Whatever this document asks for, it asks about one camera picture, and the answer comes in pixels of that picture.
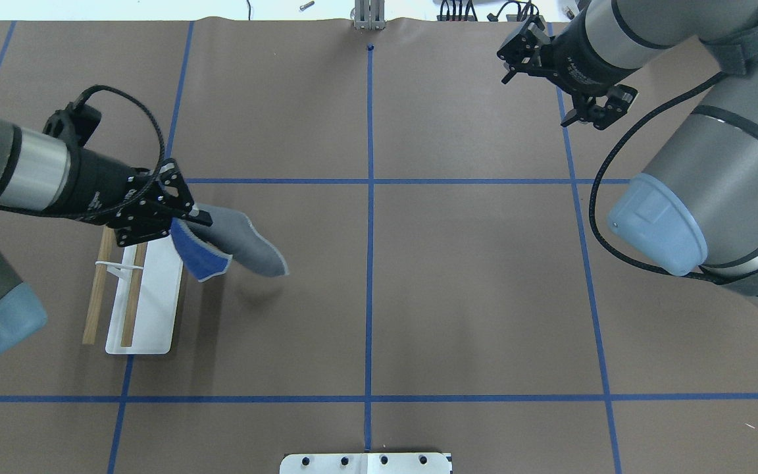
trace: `light blue joint cap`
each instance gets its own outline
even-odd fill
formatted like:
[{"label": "light blue joint cap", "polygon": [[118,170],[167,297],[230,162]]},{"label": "light blue joint cap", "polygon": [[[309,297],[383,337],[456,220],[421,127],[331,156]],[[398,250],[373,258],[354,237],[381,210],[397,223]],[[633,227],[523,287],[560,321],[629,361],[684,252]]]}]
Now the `light blue joint cap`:
[{"label": "light blue joint cap", "polygon": [[682,277],[707,260],[707,241],[686,205],[668,186],[640,173],[607,214],[613,234],[666,272]]},{"label": "light blue joint cap", "polygon": [[0,300],[0,354],[44,327],[47,319],[28,283],[13,287]]}]

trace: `wooden stick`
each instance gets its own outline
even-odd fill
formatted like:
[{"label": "wooden stick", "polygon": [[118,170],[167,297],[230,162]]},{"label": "wooden stick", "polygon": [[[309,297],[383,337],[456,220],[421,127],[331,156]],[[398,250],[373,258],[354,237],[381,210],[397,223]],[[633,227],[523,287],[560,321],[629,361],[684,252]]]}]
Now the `wooden stick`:
[{"label": "wooden stick", "polygon": [[[136,246],[136,256],[133,257],[133,265],[141,267],[145,264],[145,252],[148,243]],[[136,324],[136,309],[139,307],[139,291],[142,289],[142,270],[134,268],[130,273],[130,289],[127,292],[127,309],[124,310],[124,326],[121,331],[121,347],[129,348],[133,345],[133,325]]]},{"label": "wooden stick", "polygon": [[[99,256],[96,260],[107,261],[111,257],[111,249],[115,241],[113,229],[105,227],[101,233],[101,245],[99,246]],[[95,265],[95,276],[93,276],[93,292],[89,295],[89,307],[87,309],[87,323],[84,326],[84,338],[82,344],[95,343],[95,331],[99,327],[99,316],[101,315],[101,300],[105,293],[105,281],[107,280],[107,268],[105,264]]]}]

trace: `white mounting plate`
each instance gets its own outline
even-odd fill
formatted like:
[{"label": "white mounting plate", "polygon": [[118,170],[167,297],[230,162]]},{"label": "white mounting plate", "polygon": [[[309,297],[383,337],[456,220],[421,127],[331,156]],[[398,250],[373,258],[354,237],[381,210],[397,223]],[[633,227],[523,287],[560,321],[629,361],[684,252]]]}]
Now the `white mounting plate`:
[{"label": "white mounting plate", "polygon": [[[342,465],[342,458],[347,464]],[[452,474],[449,453],[339,453],[288,455],[280,463],[280,474]]]},{"label": "white mounting plate", "polygon": [[[135,249],[136,246],[124,248],[123,265],[133,265]],[[183,261],[177,255],[171,237],[148,242],[143,267],[133,344],[129,348],[121,347],[121,332],[132,271],[118,270],[122,277],[118,279],[111,329],[107,333],[105,351],[108,354],[165,354],[171,349],[180,277],[183,276]]]}]

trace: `gray and blue cloth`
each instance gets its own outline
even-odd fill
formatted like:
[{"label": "gray and blue cloth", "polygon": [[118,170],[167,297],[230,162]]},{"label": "gray and blue cloth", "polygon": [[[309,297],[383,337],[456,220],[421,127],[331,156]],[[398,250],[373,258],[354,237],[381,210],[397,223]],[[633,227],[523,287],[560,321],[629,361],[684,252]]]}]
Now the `gray and blue cloth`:
[{"label": "gray and blue cloth", "polygon": [[244,213],[205,204],[198,208],[210,213],[213,225],[174,219],[171,238],[183,264],[199,282],[225,273],[231,260],[263,277],[288,275],[286,259]]}]

